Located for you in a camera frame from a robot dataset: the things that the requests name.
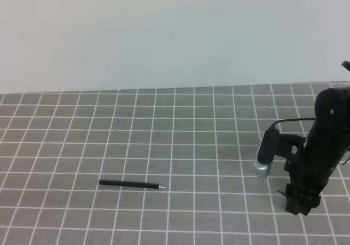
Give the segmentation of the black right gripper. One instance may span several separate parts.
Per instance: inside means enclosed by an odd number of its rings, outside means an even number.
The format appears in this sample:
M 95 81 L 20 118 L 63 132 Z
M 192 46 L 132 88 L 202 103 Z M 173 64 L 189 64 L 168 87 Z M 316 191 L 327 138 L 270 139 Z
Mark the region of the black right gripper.
M 334 168 L 349 148 L 349 120 L 313 119 L 306 137 L 279 133 L 278 155 L 286 158 L 284 169 L 290 183 L 285 187 L 285 211 L 308 215 L 320 204 Z

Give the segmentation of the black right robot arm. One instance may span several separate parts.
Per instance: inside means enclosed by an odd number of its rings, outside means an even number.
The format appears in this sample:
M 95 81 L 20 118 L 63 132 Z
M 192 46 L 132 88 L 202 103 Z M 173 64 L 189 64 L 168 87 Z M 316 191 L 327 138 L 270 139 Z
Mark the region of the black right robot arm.
M 321 91 L 314 105 L 315 121 L 297 152 L 286 159 L 285 210 L 308 215 L 320 204 L 320 193 L 349 150 L 349 88 Z

